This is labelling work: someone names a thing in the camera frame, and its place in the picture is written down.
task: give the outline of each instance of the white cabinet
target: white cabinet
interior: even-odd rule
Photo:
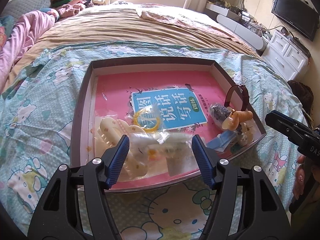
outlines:
[[[301,79],[308,70],[308,57],[278,31],[273,34],[262,58],[287,81]]]

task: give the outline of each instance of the pillow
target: pillow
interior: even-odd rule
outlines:
[[[0,51],[10,37],[14,25],[14,18],[11,15],[0,17]]]
[[[7,3],[1,16],[11,15],[17,21],[22,14],[41,8],[49,8],[50,5],[50,0],[12,0]]]

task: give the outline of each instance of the pink blanket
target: pink blanket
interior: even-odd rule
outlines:
[[[0,51],[0,92],[11,70],[40,36],[55,22],[54,16],[40,11],[22,15],[15,23],[11,36]]]

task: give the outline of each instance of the tv screen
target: tv screen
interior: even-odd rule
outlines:
[[[272,13],[313,41],[319,25],[319,14],[303,1],[275,0]]]

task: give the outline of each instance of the drawer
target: drawer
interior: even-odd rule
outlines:
[[[293,46],[290,46],[287,50],[286,54],[284,55],[284,59],[287,62],[290,62],[292,66],[298,71],[302,69],[305,65],[308,64],[304,55],[297,51]]]
[[[270,61],[285,80],[289,81],[297,76],[298,71],[291,64],[287,63],[272,47],[267,47],[263,56]]]
[[[290,47],[290,43],[282,37],[282,35],[275,33],[269,43],[280,55],[284,55]]]

